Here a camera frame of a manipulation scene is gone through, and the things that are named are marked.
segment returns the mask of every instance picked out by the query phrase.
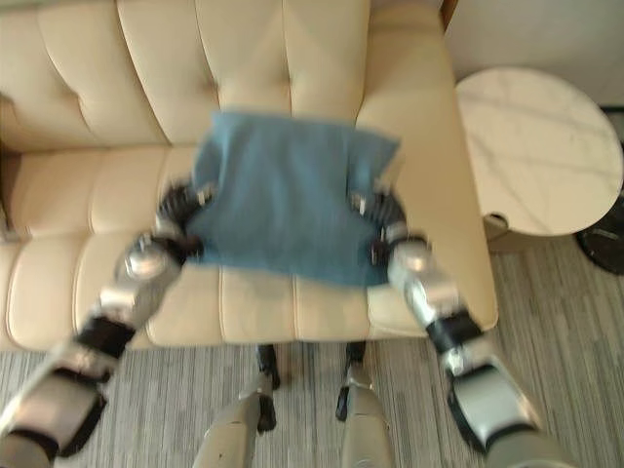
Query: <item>white wall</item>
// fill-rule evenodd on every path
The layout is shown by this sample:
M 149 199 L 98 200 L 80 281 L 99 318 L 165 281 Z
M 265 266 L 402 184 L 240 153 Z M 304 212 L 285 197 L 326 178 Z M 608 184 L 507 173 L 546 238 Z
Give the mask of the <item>white wall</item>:
M 447 43 L 458 79 L 526 65 L 624 105 L 624 0 L 460 0 Z

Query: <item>striped carpet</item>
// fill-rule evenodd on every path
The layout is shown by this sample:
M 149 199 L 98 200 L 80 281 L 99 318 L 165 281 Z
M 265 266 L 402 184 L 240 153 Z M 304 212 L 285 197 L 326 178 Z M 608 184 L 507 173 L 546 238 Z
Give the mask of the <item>striped carpet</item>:
M 549 430 L 583 467 L 624 467 L 624 278 L 591 264 L 571 238 L 492 260 L 500 323 L 492 334 L 543 408 Z M 342 346 L 278 347 L 285 385 L 276 430 L 256 444 L 257 467 L 339 465 L 333 418 Z M 425 341 L 370 346 L 368 367 L 391 419 L 400 467 L 480 467 L 445 407 L 445 382 Z M 0 355 L 0 403 L 41 361 Z M 190 467 L 217 409 L 254 373 L 249 347 L 129 354 L 112 401 L 78 456 L 58 467 Z

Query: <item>sofa armrest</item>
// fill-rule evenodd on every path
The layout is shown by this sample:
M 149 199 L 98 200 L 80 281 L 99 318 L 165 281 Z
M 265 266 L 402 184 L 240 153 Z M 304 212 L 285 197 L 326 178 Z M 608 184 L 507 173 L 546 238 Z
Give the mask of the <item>sofa armrest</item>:
M 430 239 L 477 322 L 490 328 L 497 318 L 494 283 L 438 11 L 419 4 L 378 9 L 369 35 L 357 123 L 401 139 L 388 176 L 409 227 Z M 422 334 L 388 286 L 369 289 L 369 308 L 373 335 Z

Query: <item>white marble table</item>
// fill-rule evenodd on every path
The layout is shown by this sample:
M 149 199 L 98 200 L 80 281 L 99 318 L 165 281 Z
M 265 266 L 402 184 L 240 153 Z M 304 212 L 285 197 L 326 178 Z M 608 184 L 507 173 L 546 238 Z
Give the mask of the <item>white marble table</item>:
M 622 186 L 622 150 L 600 109 L 564 80 L 491 68 L 457 85 L 490 235 L 559 236 L 600 219 Z

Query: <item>sofa backrest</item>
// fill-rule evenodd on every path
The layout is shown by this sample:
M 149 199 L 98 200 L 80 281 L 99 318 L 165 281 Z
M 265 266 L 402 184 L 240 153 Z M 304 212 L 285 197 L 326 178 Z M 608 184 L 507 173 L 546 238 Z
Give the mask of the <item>sofa backrest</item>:
M 196 143 L 245 107 L 354 121 L 365 0 L 97 0 L 0 14 L 0 140 L 16 151 Z

